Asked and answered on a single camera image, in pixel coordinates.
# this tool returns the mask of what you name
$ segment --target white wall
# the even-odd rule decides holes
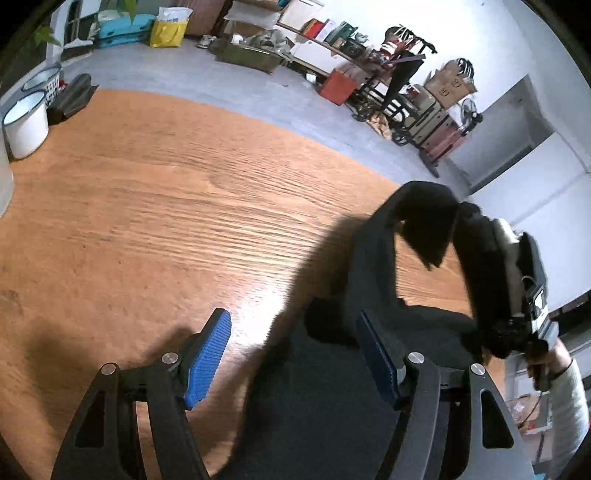
[[[530,78],[542,113],[566,143],[591,166],[591,89],[550,27],[521,0],[504,0],[531,52]]]
[[[485,215],[534,236],[550,310],[591,290],[591,177],[558,133],[472,199]]]
[[[479,111],[492,105],[530,70],[531,53],[502,0],[322,0],[318,20],[347,21],[380,45],[389,27],[402,24],[433,43],[413,77],[423,83],[448,60],[469,59],[475,70]]]
[[[530,232],[540,246],[550,309],[591,290],[591,177],[579,177],[515,228]]]
[[[472,195],[482,212],[511,225],[539,209],[584,174],[579,160],[553,133],[522,160]]]

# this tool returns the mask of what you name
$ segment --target black fabric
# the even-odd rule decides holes
[[[91,85],[92,78],[87,73],[77,75],[47,108],[47,120],[57,125],[82,110],[95,94],[98,85]]]
[[[473,277],[482,266],[483,249],[490,250],[486,262],[496,272],[498,249],[487,221],[474,205],[458,203],[447,187],[411,182],[398,189],[355,236],[343,301],[313,302],[305,324],[298,323],[265,358],[249,393],[244,430],[217,478],[376,478],[400,415],[379,396],[356,347],[356,318],[370,308],[408,351],[422,352],[437,365],[463,369],[482,361],[482,335],[474,320],[442,309],[407,306],[397,297],[392,272],[397,228],[428,266],[441,264],[454,238],[462,265]],[[478,236],[482,248],[471,244]],[[481,291],[484,283],[477,282],[477,298],[502,301],[506,285],[500,283]],[[447,474],[441,478],[457,473],[457,459],[444,458],[450,451],[447,445],[458,438],[447,424],[454,416],[452,400],[440,400],[429,478],[439,478],[443,470]]]
[[[428,265],[439,266],[452,238],[458,201],[442,185],[410,182],[396,191],[363,225],[355,251],[343,306],[345,329],[354,336],[362,310],[371,311],[386,330],[409,349],[437,365],[467,368],[482,361],[476,323],[455,312],[407,306],[397,296],[394,230],[402,234]]]
[[[401,52],[401,57],[413,57],[415,54],[411,51],[404,50]],[[424,62],[422,60],[411,60],[396,64],[392,71],[390,84],[382,102],[382,110],[388,107],[395,95],[402,90],[411,77],[418,72],[419,68]]]
[[[321,343],[299,323],[265,358],[216,479],[373,479],[397,418],[358,348]]]

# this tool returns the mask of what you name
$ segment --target wood grain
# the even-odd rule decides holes
[[[117,90],[97,91],[12,169],[0,220],[0,431],[35,480],[49,478],[102,364],[143,365],[222,306],[233,318],[228,351],[189,414],[217,471],[271,325],[285,329],[326,293],[351,232],[397,187],[264,122]],[[453,252],[429,273],[398,245],[409,303],[469,313]]]

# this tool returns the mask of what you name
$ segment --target basket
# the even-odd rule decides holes
[[[22,91],[45,90],[46,102],[49,105],[56,97],[60,88],[60,70],[61,67],[55,65],[40,71],[25,82],[22,86]]]

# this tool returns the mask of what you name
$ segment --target gray wall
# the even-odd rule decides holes
[[[552,133],[528,81],[523,78],[487,108],[482,123],[451,154],[451,161],[464,172],[471,187],[492,180],[499,169],[512,166]]]

